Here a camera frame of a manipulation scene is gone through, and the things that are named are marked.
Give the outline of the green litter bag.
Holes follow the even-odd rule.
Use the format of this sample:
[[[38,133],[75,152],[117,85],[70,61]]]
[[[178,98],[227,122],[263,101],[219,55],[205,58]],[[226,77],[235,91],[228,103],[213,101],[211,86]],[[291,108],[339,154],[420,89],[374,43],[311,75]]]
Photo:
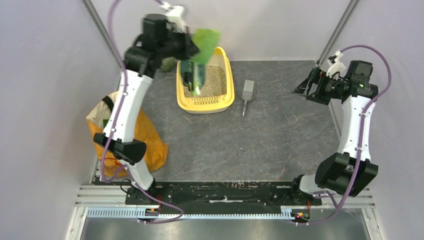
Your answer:
[[[180,62],[181,82],[194,97],[201,95],[201,88],[206,79],[206,65],[214,55],[220,37],[221,33],[216,29],[198,28],[191,40],[199,52],[189,60]]]

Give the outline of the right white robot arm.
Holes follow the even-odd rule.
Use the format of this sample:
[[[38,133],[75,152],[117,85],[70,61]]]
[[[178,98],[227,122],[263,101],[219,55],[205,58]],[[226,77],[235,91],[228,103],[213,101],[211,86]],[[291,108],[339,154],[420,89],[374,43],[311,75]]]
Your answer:
[[[372,101],[379,93],[377,85],[370,84],[373,65],[352,60],[346,75],[332,78],[319,67],[313,68],[293,94],[308,101],[328,105],[340,100],[343,126],[337,151],[318,166],[316,173],[300,175],[296,186],[288,191],[289,200],[300,205],[309,195],[325,190],[350,197],[357,196],[377,176],[379,167],[371,163],[369,131],[375,107]]]

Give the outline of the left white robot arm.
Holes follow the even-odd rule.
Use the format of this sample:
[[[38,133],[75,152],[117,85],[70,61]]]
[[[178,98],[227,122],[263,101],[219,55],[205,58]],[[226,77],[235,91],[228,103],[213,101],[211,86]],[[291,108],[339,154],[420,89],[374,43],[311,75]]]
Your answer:
[[[110,119],[93,140],[103,147],[103,157],[110,152],[121,162],[133,185],[139,188],[137,197],[144,204],[152,204],[157,191],[151,187],[155,180],[145,162],[147,144],[135,139],[137,118],[163,59],[188,60],[200,50],[181,16],[150,13],[141,26],[141,34],[123,55],[121,81]]]

